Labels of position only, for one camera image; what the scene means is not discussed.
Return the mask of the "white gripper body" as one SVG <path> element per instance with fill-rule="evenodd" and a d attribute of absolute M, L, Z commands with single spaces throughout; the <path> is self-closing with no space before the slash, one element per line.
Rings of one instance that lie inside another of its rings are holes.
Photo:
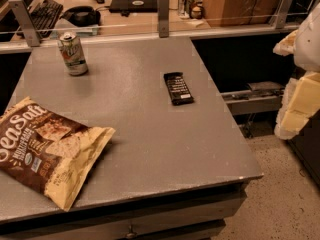
<path fill-rule="evenodd" d="M 320 72 L 320 3 L 299 26 L 294 62 L 306 71 Z"/>

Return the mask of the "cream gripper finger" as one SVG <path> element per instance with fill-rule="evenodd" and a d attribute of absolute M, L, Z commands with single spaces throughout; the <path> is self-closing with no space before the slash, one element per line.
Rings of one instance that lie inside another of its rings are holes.
<path fill-rule="evenodd" d="M 287 56 L 294 53 L 294 42 L 296 39 L 297 30 L 292 31 L 280 42 L 278 42 L 274 48 L 273 52 L 277 55 Z"/>
<path fill-rule="evenodd" d="M 285 87 L 275 135 L 289 140 L 299 134 L 320 110 L 320 73 L 307 72 L 299 80 L 291 78 Z"/>

